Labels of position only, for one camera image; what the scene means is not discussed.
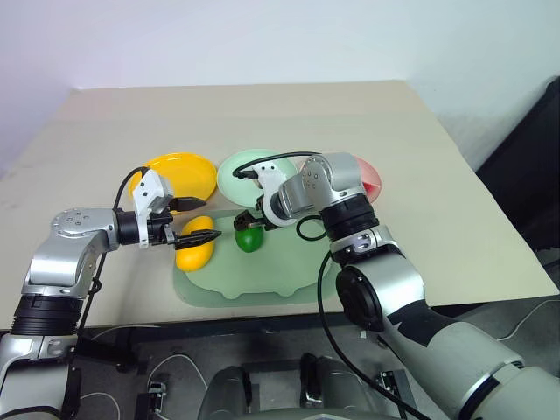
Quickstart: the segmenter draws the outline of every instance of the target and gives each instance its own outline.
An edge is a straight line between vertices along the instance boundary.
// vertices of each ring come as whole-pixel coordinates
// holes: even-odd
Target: yellow fruit
[[[214,229],[214,221],[208,216],[195,217],[183,227],[181,234],[187,235],[201,229]],[[213,252],[214,241],[207,242],[198,247],[175,251],[177,267],[183,271],[200,270],[208,263]]]

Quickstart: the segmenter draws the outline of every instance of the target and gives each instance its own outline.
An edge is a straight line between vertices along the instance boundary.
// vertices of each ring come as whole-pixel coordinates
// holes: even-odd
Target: robotic arm
[[[345,314],[378,333],[450,418],[556,418],[560,385],[554,377],[524,367],[522,357],[500,342],[428,307],[422,278],[379,224],[351,155],[312,154],[289,179],[275,168],[274,160],[263,160],[234,173],[263,189],[260,217],[243,212],[236,229],[280,228],[318,213],[341,267],[336,287]],[[173,199],[153,171],[144,174],[134,198],[134,212],[74,208],[52,221],[31,261],[10,333],[0,341],[0,420],[74,414],[69,402],[79,396],[79,376],[70,360],[99,256],[133,243],[186,248],[220,234],[172,232],[172,210],[204,202]]]
[[[76,325],[101,255],[132,243],[189,248],[221,233],[174,233],[171,210],[206,203],[173,198],[171,186],[155,171],[143,175],[133,197],[135,211],[73,208],[52,220],[48,239],[31,260],[10,333],[0,341],[0,419],[73,415],[70,401],[80,390],[79,372],[70,363],[78,343]]]
[[[336,289],[344,312],[379,337],[452,419],[557,418],[560,385],[499,341],[425,302],[424,282],[387,227],[380,225],[352,155],[313,155],[299,174],[274,185],[274,161],[253,165],[263,196],[261,218],[241,213],[234,227],[272,229],[317,212],[340,265]]]

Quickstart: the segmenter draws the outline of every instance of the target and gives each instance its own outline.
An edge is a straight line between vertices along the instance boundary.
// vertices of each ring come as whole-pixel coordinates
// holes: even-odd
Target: green fruit
[[[255,252],[263,245],[264,229],[262,226],[248,227],[235,231],[235,242],[244,252]]]

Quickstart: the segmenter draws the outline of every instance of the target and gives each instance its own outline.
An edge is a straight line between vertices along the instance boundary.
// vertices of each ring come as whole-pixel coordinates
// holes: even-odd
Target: white cable
[[[186,354],[172,354],[169,357],[166,357],[165,359],[163,359],[162,361],[160,361],[156,367],[154,367],[152,369],[152,371],[150,372],[150,376],[148,376],[148,381],[146,383],[146,387],[149,388],[150,387],[150,381],[151,381],[151,377],[154,375],[154,373],[156,373],[156,371],[161,368],[161,366],[166,363],[167,361],[170,361],[171,359],[174,359],[176,357],[179,357],[181,359],[187,359],[192,367],[194,368],[194,370],[196,370],[196,373],[199,374],[200,380],[202,381],[202,383],[204,384],[204,388],[208,389],[208,384],[207,381],[204,379],[204,376],[202,376],[202,373],[200,372],[200,369],[198,366],[196,366],[196,363],[194,363],[193,359],[191,359],[189,356],[187,356]]]
[[[527,319],[529,319],[529,317],[531,315],[533,315],[537,309],[539,309],[544,304],[547,304],[548,302],[560,302],[560,299],[549,299],[549,300],[545,300],[544,302],[541,302],[540,304],[535,306],[527,315],[525,315],[521,321],[519,321],[517,323],[514,330],[510,334],[506,335],[505,337],[501,337],[500,339],[497,339],[497,340],[498,341],[506,341],[506,340],[509,340],[509,339],[513,338],[514,335],[517,334],[517,332],[519,331],[521,326],[525,323],[525,321],[527,321]]]
[[[109,395],[106,392],[92,392],[91,394],[82,395],[80,399],[83,400],[84,398],[89,398],[90,396],[106,396],[107,398],[109,398],[116,408],[116,420],[121,420],[121,408],[119,407],[119,403],[112,395]]]
[[[164,415],[161,414],[161,413],[155,412],[154,414],[155,414],[156,416],[158,416],[159,418],[161,418],[161,420],[171,420],[171,419],[167,418],[166,416],[164,416]]]
[[[159,325],[120,325],[115,326],[113,328],[109,328],[108,330],[101,331],[99,334],[95,335],[91,340],[99,339],[103,334],[110,333],[114,330],[122,330],[123,328],[161,328]]]

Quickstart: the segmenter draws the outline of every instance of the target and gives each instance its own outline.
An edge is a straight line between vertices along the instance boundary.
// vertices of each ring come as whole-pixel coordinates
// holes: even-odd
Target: beige tabletop
[[[123,176],[155,156],[190,151],[218,165],[247,148],[348,151],[374,165],[383,182],[374,208],[422,274],[430,305],[557,293],[404,82],[93,89],[71,94],[0,180],[0,328],[11,324],[33,252],[58,211],[110,207]],[[209,208],[232,206],[217,195]],[[173,290],[173,259],[165,246],[109,254],[88,324],[316,311],[315,304],[190,306]],[[340,303],[333,297],[325,307],[337,311]]]

